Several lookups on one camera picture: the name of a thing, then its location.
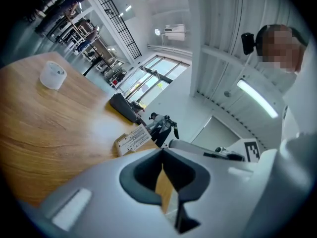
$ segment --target black device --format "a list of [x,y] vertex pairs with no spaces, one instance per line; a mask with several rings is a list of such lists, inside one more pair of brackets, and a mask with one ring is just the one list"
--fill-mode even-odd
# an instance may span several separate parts
[[241,39],[242,39],[243,53],[245,55],[251,54],[255,46],[254,34],[244,33],[241,35]]
[[131,103],[129,103],[129,105],[131,106],[131,108],[137,113],[140,110],[144,110],[144,108],[142,108],[140,106],[140,104],[137,101],[133,101]]
[[178,129],[177,129],[177,123],[176,122],[174,122],[174,121],[172,121],[171,119],[170,119],[170,116],[169,115],[165,115],[164,116],[164,119],[165,119],[165,126],[166,127],[174,127],[174,135],[175,135],[175,137],[177,138],[177,139],[179,139],[179,135],[178,135]]

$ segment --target person standing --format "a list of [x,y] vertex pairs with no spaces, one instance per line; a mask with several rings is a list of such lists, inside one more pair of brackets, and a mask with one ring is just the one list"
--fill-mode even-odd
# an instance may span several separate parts
[[286,25],[265,25],[243,43],[248,55],[256,47],[258,56],[271,63],[274,69],[296,74],[296,80],[283,99],[284,109],[282,140],[296,138],[302,133],[317,132],[317,45],[314,38],[305,43],[300,33]]
[[75,49],[75,52],[77,53],[82,52],[87,45],[91,44],[94,41],[97,34],[98,34],[98,27],[95,26],[92,32],[89,35],[87,35],[86,40],[78,45],[78,47]]
[[148,124],[145,126],[145,128],[152,136],[152,140],[156,140],[155,144],[158,147],[161,147],[172,130],[171,124],[166,122],[164,116],[158,115],[156,113],[151,114],[151,119],[154,120],[153,123]]
[[83,74],[84,76],[86,76],[88,74],[88,72],[95,66],[97,66],[101,61],[103,60],[103,53],[100,54],[100,56],[98,56],[92,63],[92,65],[88,68],[88,70],[86,70],[86,72]]
[[60,5],[53,8],[42,22],[36,27],[35,32],[44,36],[44,32],[47,28],[54,23],[64,12],[70,10],[70,15],[72,15],[79,2],[84,0],[64,0]]
[[[80,26],[84,26],[85,24],[90,23],[90,19],[85,19],[85,18],[81,18],[78,22],[76,22],[74,25],[77,27],[77,29],[79,29]],[[65,32],[67,32],[70,28],[73,28],[73,26],[71,25],[69,28],[67,28],[65,30]],[[69,31],[69,33],[66,35],[66,37],[64,38],[64,43],[67,43],[70,38],[76,33],[76,31],[73,29],[71,29]]]

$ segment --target air conditioner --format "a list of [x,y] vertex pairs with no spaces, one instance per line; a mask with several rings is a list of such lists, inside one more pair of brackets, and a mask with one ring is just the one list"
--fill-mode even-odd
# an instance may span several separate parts
[[164,33],[169,40],[184,41],[186,33],[185,25],[166,25],[166,28],[164,28]]

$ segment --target round light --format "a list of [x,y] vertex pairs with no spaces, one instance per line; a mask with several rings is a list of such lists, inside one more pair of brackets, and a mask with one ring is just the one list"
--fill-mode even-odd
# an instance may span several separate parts
[[160,31],[158,29],[155,29],[154,32],[156,35],[160,35]]

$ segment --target ceiling light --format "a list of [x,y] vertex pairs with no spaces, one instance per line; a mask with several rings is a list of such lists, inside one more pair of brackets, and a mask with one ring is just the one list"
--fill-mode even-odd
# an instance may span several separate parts
[[125,9],[125,11],[128,11],[129,9],[131,9],[132,8],[132,6],[128,6],[126,9]]
[[156,35],[160,35],[160,31],[158,29],[155,29],[154,32]]
[[249,94],[257,103],[259,103],[261,107],[264,108],[264,110],[269,114],[270,117],[278,117],[278,113],[274,110],[274,108],[246,81],[240,79],[237,85],[247,94]]
[[204,128],[207,126],[207,124],[210,122],[212,117],[209,118],[208,122],[205,124]]

